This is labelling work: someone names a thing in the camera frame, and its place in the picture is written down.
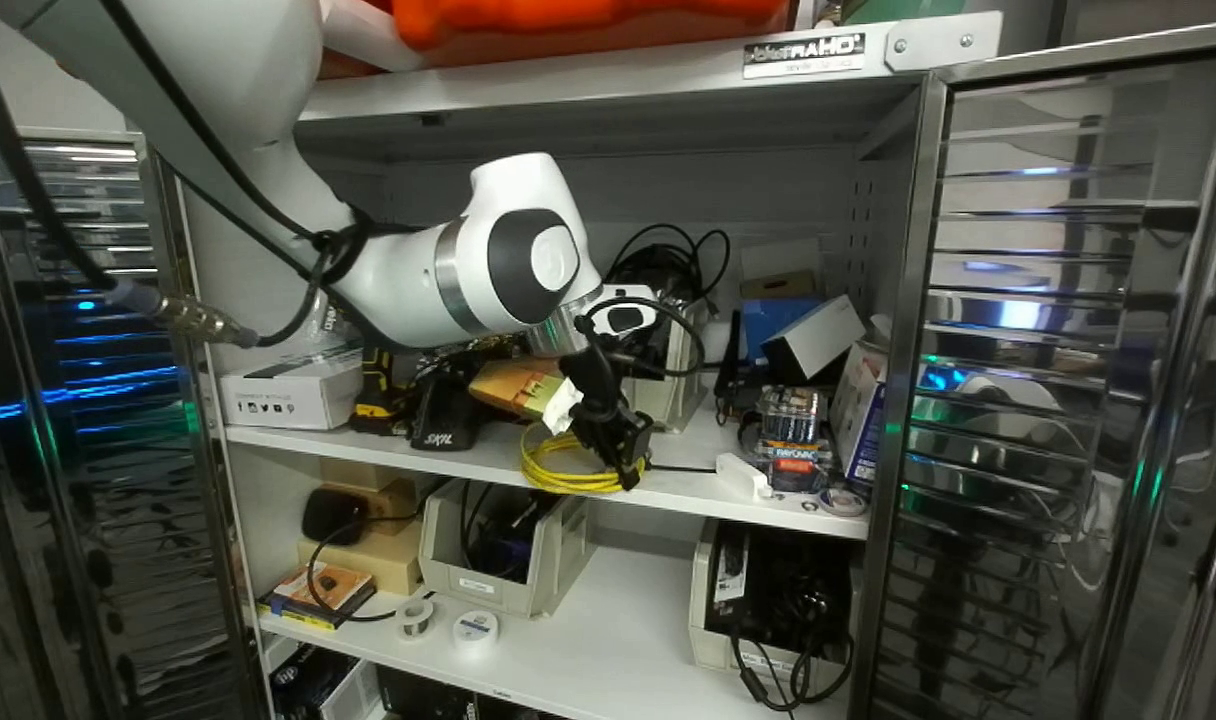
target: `orange object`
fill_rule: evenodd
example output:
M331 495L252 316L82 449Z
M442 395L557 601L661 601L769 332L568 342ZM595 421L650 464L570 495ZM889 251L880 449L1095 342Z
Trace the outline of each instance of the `orange object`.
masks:
M786 10L786 0L392 0L392 22L431 66L481 66L770 32L786 23Z

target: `shelving unit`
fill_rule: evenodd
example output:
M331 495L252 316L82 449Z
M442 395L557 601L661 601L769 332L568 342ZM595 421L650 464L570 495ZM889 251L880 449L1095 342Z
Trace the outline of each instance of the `shelving unit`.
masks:
M747 60L769 44L807 53L794 41L824 48L843 44L841 35L860 41L860 53L769 69ZM626 235L649 222L718 226L739 245L745 276L764 272L770 251L786 268L798 268L798 251L807 251L807 268L837 279L829 293L849 293L871 311L875 287L894 285L912 169L912 147L898 142L920 114L920 72L987 60L996 48L999 17L978 14L336 80L312 95L299 143L350 206L399 226L437 226L461 212L475 162L542 147L563 163L595 261L612 258L607 235ZM248 323L260 316L279 323L279 307L296 302L290 279L282 279L287 293L271 287L224 249L198 258L198 276L204 296L221 307L244 307ZM361 431L221 430L221 435L240 509L248 601L296 570L296 515L320 483L320 461L529 489L517 461L519 430L509 424L482 430L467 454L414 454L406 442ZM714 457L732 449L732 430L718 430L704 408L685 431L650 442L650 461L669 474L649 474L640 489L595 501L595 522L626 515L623 525L640 522L657 533L649 513L669 513L685 533L701 522L739 522L853 543L869 538L865 515L752 501L745 477L714 474ZM315 644L557 715L776 715L745 692L735 672L693 663L689 552L696 538L681 542L689 549L670 542L662 538L657 549L598 543L550 617L502 617L493 656L467 662L453 648L446 617L462 604L446 601L418 642L395 638L392 626L320 632L255 617L260 648L282 656L290 644ZM843 698L807 714L843 715Z

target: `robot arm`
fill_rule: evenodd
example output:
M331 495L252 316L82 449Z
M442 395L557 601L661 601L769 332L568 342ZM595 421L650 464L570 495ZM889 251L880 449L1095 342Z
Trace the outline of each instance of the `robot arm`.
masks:
M312 0L0 0L0 22L105 92L299 276L320 232L356 226L290 143L323 53ZM368 235L331 296L385 342L431 347L530 330L595 285L570 192L557 162L530 154L475 169L462 216Z

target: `white shelf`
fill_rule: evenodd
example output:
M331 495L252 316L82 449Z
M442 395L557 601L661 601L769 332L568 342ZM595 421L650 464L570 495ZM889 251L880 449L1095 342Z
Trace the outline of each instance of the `white shelf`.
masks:
M493 424L467 454L414 454L399 435L362 431L282 431L282 430L226 430L226 444L271 449L320 461L380 464L423 477L454 477L481 483L530 489L519 474L517 449L519 430ZM696 414L685 431L662 431L650 442L657 464L710 467L714 454L732 449L728 430L714 430L710 414ZM803 509L798 501L752 501L747 482L714 474L649 474L640 489L607 495L607 503L661 509L710 522L745 522L841 542L865 542L869 515L831 515L824 509Z
M368 80L328 80L312 92L304 121L431 117L475 107L657 101L696 92L747 92L780 85L889 80L944 66L993 60L999 53L999 14L923 17L894 23L853 23L824 32L780 32L710 44L670 44L635 53L418 69ZM752 48L776 44L780 66L752 66Z
M362 612L380 608L395 608L395 601L376 595ZM752 705L732 672L708 672L689 662L685 608L685 562L598 549L550 617L502 617L501 642L482 656L462 656L453 644L446 620L462 612L462 604L446 601L414 642L403 642L395 626L343 626L323 632L267 612L260 617L260 630L557 715L776 715ZM843 714L849 692L815 710L815 715Z

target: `metal grille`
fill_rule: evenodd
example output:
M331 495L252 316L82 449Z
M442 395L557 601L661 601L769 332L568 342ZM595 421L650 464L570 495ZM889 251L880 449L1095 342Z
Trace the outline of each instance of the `metal grille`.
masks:
M1216 154L1216 60L952 95L875 715L1076 715Z
M55 212L112 272L155 279L155 227L130 143L32 143ZM45 239L0 162L0 232L12 279L32 285L27 332L61 431L82 570L127 715L230 715L234 672L221 604L213 515L195 477L195 402L166 337L99 305Z

